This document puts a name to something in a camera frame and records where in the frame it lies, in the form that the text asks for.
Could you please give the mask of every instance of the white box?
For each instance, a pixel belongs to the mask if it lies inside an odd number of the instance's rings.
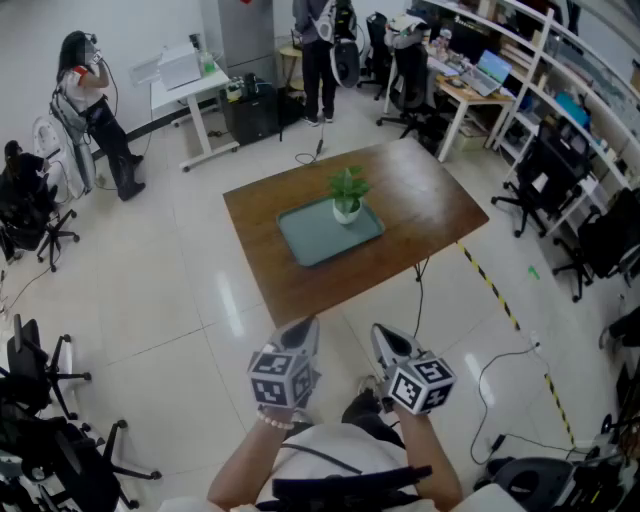
[[[165,51],[158,62],[158,71],[167,91],[202,78],[198,54],[191,43]]]

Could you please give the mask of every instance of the glove with apriltag cube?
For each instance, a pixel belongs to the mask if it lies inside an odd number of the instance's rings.
[[[254,352],[249,378],[259,405],[285,409],[305,408],[320,373],[315,369],[319,324],[316,317],[293,321]]]
[[[371,341],[385,373],[380,390],[387,411],[396,402],[413,414],[428,414],[446,402],[456,377],[443,359],[390,326],[374,324]]]

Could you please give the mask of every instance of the ponytail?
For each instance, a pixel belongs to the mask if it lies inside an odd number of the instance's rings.
[[[22,148],[15,140],[7,142],[7,145],[4,147],[4,161],[7,164],[9,174],[14,179],[20,174],[20,162],[18,161],[20,151],[22,151]]]

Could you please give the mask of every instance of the white device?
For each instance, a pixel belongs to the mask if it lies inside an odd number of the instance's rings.
[[[191,43],[185,43],[163,52],[158,61],[158,71],[167,90],[202,78],[198,54]]]
[[[467,71],[460,79],[481,96],[497,91],[509,76],[511,64],[485,50],[475,69]]]

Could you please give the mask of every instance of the white pot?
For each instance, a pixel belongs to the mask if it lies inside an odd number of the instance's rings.
[[[336,207],[336,200],[334,199],[333,200],[333,216],[336,218],[336,220],[340,224],[351,224],[353,221],[355,221],[358,218],[358,215],[360,215],[360,211],[362,210],[363,199],[360,198],[359,202],[360,202],[360,207],[355,212],[347,213],[345,215],[340,210],[338,210],[338,208]]]

